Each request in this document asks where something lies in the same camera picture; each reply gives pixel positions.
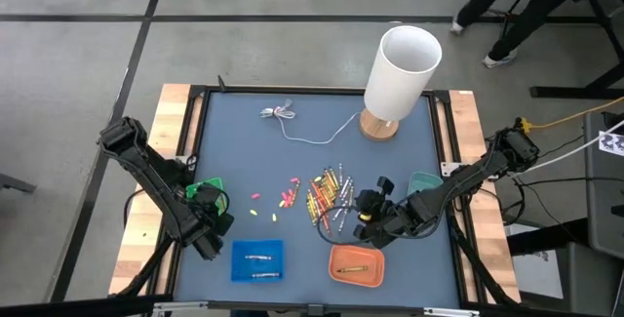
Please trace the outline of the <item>black metal stand frame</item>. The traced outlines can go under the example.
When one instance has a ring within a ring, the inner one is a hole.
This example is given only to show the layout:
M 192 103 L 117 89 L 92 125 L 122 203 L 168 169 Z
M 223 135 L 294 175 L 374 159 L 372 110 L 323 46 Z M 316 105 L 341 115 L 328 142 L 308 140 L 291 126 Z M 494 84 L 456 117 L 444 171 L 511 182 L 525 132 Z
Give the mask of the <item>black metal stand frame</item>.
M 599 0 L 570 0 L 572 2 L 586 1 L 593 13 L 592 16 L 563 16 L 547 17 L 546 22 L 552 24 L 596 24 L 606 34 L 616 57 L 617 64 L 606 73 L 580 88 L 564 86 L 533 86 L 529 88 L 533 98 L 545 99 L 618 99 L 624 96 L 624 88 L 615 89 L 613 85 L 624 80 L 624 45 L 620 42 L 610 16 L 605 12 Z

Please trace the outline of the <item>dark grey floor box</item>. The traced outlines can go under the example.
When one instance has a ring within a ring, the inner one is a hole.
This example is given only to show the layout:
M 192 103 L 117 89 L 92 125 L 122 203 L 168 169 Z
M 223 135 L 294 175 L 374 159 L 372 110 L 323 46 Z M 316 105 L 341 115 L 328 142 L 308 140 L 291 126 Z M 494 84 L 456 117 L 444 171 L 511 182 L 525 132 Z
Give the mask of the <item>dark grey floor box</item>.
M 575 243 L 557 255 L 565 311 L 624 317 L 624 260 Z

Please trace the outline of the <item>grey stand foot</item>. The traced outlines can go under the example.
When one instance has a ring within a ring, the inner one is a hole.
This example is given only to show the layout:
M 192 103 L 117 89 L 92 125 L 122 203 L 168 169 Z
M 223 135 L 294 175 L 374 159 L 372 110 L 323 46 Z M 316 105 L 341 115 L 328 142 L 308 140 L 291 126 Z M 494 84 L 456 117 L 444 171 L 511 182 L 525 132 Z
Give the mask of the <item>grey stand foot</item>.
M 0 173 L 0 189 L 14 189 L 23 193 L 33 193 L 34 184 Z

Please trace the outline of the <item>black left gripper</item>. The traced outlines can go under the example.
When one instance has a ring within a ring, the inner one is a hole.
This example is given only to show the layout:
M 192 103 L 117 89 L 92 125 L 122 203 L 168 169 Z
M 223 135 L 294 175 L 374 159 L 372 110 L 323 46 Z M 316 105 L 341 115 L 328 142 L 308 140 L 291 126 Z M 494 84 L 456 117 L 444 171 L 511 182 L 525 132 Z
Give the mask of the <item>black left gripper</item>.
M 190 215 L 181 223 L 182 247 L 193 246 L 202 259 L 214 259 L 223 247 L 221 239 L 230 229 L 234 217 L 225 213 L 200 219 Z

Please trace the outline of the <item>teal plastic bin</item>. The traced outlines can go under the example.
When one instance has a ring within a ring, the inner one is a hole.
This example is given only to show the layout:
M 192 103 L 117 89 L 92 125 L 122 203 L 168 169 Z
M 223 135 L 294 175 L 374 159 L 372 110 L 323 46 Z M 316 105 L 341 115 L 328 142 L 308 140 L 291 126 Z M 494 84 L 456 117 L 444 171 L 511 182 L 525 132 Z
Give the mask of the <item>teal plastic bin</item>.
M 414 172 L 409 178 L 409 187 L 407 195 L 410 196 L 414 192 L 419 192 L 425 189 L 435 188 L 443 184 L 444 181 L 438 176 L 424 173 Z

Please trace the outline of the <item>black white fiducial marker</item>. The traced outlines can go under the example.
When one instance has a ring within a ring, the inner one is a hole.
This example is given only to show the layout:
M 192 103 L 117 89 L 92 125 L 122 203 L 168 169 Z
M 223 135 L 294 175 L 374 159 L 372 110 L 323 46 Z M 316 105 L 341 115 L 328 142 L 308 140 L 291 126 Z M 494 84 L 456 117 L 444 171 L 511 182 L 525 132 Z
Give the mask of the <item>black white fiducial marker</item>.
M 613 133 L 600 132 L 599 150 L 624 157 L 624 136 Z

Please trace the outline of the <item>white lamp wooden base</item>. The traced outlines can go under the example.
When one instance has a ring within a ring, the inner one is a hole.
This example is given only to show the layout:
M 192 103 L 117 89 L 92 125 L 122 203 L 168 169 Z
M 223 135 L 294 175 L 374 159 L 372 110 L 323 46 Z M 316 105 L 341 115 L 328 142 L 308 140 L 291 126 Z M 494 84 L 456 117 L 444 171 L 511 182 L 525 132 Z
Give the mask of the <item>white lamp wooden base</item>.
M 400 25 L 383 34 L 364 92 L 360 130 L 365 137 L 386 141 L 397 134 L 442 56 L 438 39 L 423 28 Z

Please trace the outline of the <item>blue mesh basket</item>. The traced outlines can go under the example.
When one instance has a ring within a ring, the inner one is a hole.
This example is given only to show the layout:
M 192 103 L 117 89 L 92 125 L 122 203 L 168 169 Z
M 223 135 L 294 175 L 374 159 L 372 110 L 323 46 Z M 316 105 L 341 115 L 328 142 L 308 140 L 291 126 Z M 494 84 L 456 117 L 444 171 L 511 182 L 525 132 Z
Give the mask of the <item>blue mesh basket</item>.
M 272 260 L 244 259 L 245 255 L 268 255 Z M 252 278 L 253 273 L 280 272 L 279 278 Z M 231 251 L 230 279 L 235 283 L 280 282 L 285 275 L 285 251 L 282 240 L 234 241 Z

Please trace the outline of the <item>green mesh basket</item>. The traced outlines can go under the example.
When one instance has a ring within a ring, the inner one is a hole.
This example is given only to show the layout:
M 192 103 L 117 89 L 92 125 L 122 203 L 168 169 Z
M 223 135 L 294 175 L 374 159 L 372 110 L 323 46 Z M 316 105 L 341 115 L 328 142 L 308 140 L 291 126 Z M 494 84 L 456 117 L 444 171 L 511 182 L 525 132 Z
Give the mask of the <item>green mesh basket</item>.
M 188 185 L 186 187 L 186 198 L 187 199 L 194 199 L 198 193 L 198 190 L 200 187 L 214 187 L 217 188 L 220 192 L 220 195 L 223 194 L 224 192 L 224 188 L 223 188 L 223 182 L 221 178 L 210 178 L 210 179 L 206 179 L 200 182 L 196 182 L 193 183 L 191 185 Z M 219 201 L 219 197 L 218 196 L 217 200 L 215 201 L 215 204 L 218 208 L 218 214 L 221 216 L 224 212 L 222 212 L 220 210 L 220 201 Z

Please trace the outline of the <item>dark grey equipment case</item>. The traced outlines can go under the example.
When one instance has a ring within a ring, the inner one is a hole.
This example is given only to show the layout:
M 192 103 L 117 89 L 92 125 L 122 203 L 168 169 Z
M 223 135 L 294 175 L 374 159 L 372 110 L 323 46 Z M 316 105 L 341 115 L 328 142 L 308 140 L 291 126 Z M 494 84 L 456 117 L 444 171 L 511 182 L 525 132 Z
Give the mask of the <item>dark grey equipment case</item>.
M 589 244 L 600 252 L 624 259 L 624 157 L 599 150 L 600 132 L 624 136 L 616 114 L 592 112 L 584 118 L 585 141 L 598 140 L 584 150 Z

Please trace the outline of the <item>silver metal bracket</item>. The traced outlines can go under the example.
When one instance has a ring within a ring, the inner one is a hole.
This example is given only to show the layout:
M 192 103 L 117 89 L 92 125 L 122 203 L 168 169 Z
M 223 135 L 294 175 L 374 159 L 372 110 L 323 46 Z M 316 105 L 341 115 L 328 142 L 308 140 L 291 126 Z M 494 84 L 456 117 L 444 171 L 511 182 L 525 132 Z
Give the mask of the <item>silver metal bracket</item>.
M 174 312 L 207 310 L 207 301 L 169 301 L 157 302 L 153 305 L 150 317 L 171 317 Z
M 433 308 L 433 307 L 424 307 L 423 315 L 433 316 L 433 317 L 481 317 L 480 312 L 476 310 Z

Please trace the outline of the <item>orange plastic bin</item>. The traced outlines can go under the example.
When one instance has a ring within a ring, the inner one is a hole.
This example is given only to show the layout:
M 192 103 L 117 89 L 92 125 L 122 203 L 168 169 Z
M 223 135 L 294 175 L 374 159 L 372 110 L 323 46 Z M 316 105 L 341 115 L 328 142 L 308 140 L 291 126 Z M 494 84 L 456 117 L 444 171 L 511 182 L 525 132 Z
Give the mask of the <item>orange plastic bin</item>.
M 367 271 L 337 273 L 342 267 L 366 265 Z M 379 287 L 384 278 L 385 256 L 378 249 L 359 246 L 332 246 L 328 272 L 330 277 L 341 283 L 367 288 Z

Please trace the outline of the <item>white box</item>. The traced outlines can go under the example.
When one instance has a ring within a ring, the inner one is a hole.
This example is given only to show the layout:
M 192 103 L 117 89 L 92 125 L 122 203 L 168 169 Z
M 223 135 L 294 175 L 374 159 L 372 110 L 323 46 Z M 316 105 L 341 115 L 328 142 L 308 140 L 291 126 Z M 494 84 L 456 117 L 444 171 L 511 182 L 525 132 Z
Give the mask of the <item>white box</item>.
M 512 256 L 521 293 L 557 299 L 564 298 L 559 249 Z

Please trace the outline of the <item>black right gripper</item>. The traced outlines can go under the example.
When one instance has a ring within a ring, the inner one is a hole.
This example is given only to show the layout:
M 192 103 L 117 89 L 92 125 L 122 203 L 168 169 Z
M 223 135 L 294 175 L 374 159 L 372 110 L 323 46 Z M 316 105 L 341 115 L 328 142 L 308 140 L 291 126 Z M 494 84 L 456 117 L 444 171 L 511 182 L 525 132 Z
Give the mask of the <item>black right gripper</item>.
M 419 191 L 395 203 L 387 199 L 395 187 L 389 178 L 380 177 L 376 185 L 378 190 L 364 189 L 355 198 L 360 224 L 356 225 L 353 234 L 357 239 L 382 249 L 404 234 L 415 234 L 415 216 L 410 201 Z

